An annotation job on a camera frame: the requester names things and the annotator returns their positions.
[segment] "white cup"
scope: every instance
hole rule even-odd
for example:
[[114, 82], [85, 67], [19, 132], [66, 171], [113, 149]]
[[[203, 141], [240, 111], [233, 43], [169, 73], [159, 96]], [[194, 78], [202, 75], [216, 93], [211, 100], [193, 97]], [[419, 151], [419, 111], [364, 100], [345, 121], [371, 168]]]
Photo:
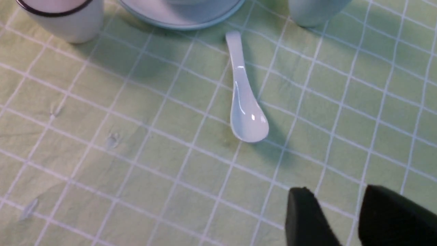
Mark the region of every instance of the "white cup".
[[288, 5], [290, 17], [296, 24], [315, 27], [332, 18], [350, 2], [351, 0], [288, 0]]
[[103, 0], [16, 1], [45, 30], [70, 43], [90, 41], [103, 25]]

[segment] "plate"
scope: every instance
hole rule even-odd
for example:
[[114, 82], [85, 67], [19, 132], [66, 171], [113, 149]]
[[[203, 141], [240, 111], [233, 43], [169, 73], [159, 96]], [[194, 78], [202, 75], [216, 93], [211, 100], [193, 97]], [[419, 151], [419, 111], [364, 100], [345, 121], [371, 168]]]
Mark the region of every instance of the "plate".
[[197, 30], [224, 21], [245, 0], [206, 0], [199, 4], [170, 4], [166, 0], [119, 0], [122, 7], [144, 22], [173, 30]]

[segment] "spoon bowl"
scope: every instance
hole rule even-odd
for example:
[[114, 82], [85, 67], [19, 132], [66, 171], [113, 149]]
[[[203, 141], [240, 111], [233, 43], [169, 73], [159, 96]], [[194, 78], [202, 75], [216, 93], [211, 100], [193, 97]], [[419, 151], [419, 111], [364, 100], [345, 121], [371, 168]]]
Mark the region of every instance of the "spoon bowl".
[[238, 31], [226, 34], [234, 77], [231, 128], [241, 141], [255, 143], [269, 134], [269, 123], [253, 95], [244, 63], [243, 45]]

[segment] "black rim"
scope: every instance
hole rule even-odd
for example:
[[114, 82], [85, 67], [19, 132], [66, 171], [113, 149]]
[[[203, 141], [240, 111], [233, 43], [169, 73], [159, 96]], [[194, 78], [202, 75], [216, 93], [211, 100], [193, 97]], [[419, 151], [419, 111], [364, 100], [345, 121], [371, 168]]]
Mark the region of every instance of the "black rim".
[[85, 8], [86, 6], [88, 6], [88, 4], [90, 4], [93, 0], [86, 0], [83, 4], [77, 6], [76, 8], [73, 8], [69, 11], [65, 11], [65, 12], [59, 12], [59, 13], [49, 13], [49, 12], [43, 12], [43, 11], [39, 11], [36, 10], [34, 8], [32, 8], [31, 6], [29, 6], [27, 3], [24, 2], [24, 0], [17, 0], [17, 3], [23, 7], [26, 11], [35, 14], [35, 15], [39, 15], [39, 16], [43, 16], [43, 17], [62, 17], [62, 16], [67, 16], [67, 15], [72, 15], [74, 13], [77, 13], [79, 11], [81, 11], [83, 8]]

